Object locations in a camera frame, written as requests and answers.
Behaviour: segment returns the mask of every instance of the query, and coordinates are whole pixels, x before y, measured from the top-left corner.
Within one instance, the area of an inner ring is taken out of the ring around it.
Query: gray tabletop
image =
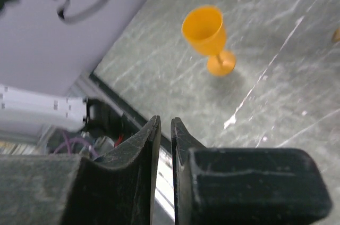
[[[224,13],[237,64],[215,78],[182,38],[197,6]],[[169,136],[179,116],[208,147],[297,147],[317,161],[340,224],[339,0],[148,0],[95,73]]]

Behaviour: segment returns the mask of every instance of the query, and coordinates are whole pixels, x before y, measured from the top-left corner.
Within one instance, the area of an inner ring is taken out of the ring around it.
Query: orange cup
[[[182,34],[198,53],[209,56],[207,67],[211,74],[224,76],[234,69],[235,56],[224,51],[227,31],[217,7],[205,5],[190,12],[183,21]]]

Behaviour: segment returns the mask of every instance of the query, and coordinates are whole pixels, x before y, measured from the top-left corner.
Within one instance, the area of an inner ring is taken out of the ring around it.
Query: table
[[[215,78],[181,36],[194,8],[224,14],[234,71]],[[147,0],[95,74],[169,136],[179,116],[207,147],[296,147],[340,201],[338,0]],[[340,224],[340,206],[321,224]]]

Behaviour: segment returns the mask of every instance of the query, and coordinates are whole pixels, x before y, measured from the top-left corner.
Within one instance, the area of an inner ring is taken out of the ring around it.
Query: purple cable
[[[71,155],[72,151],[71,151],[70,140],[69,140],[69,138],[67,137],[67,135],[65,134],[64,131],[62,131],[62,134],[63,134],[63,137],[64,137],[65,145],[67,146],[67,153]]]
[[[94,158],[99,157],[99,155],[97,154],[97,152],[94,150],[94,148],[92,147],[92,145],[90,145],[85,139],[81,138],[81,137],[73,137],[70,140],[67,141],[69,144],[73,144],[73,143],[78,143],[78,144],[83,144],[84,146],[87,147],[91,147],[89,149],[89,151],[91,151],[92,155],[94,156]],[[62,144],[60,144],[58,146],[57,149],[54,150],[53,154],[58,153],[62,148],[64,148],[65,146],[67,146],[66,141]]]

